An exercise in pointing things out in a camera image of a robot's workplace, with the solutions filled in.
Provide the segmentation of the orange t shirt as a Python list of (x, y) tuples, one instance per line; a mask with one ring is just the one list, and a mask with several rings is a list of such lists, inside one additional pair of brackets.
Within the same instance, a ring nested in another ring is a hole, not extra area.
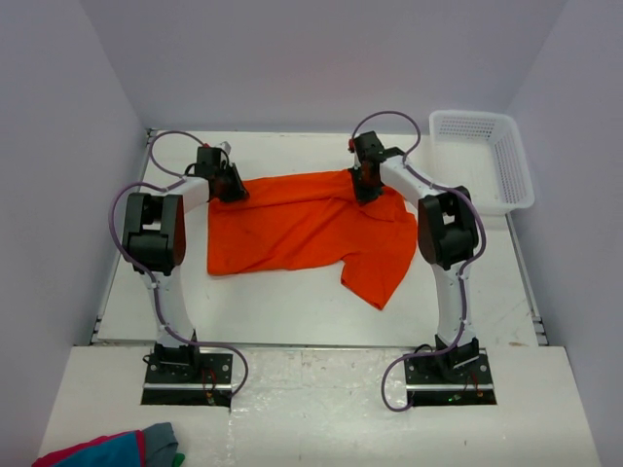
[(347, 170), (247, 180), (245, 200), (207, 210), (206, 271), (224, 276), (342, 263), (341, 282), (376, 309), (413, 261), (418, 223), (391, 188), (365, 204)]

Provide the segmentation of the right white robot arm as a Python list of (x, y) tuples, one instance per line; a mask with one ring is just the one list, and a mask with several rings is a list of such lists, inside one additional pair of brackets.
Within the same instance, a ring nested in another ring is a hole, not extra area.
[(372, 202), (388, 187), (417, 209), (418, 247), (433, 270), (439, 319), (435, 348), (413, 359), (420, 371), (455, 377), (479, 357), (467, 279), (478, 257), (480, 226), (470, 194), (464, 187), (448, 188), (428, 180), (404, 151), (385, 147), (374, 131), (353, 136), (348, 150), (354, 154), (350, 173), (357, 200)]

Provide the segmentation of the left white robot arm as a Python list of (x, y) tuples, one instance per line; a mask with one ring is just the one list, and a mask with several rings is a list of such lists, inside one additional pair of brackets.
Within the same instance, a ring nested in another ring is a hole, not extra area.
[(230, 160), (231, 146), (201, 143), (196, 161), (167, 187), (136, 182), (111, 203), (108, 227), (115, 246), (143, 281), (156, 324), (157, 337), (148, 356), (148, 383), (174, 384), (183, 379), (225, 383), (240, 352), (229, 344), (200, 341), (191, 322), (181, 284), (186, 257), (186, 215), (210, 201), (248, 198), (238, 169)]

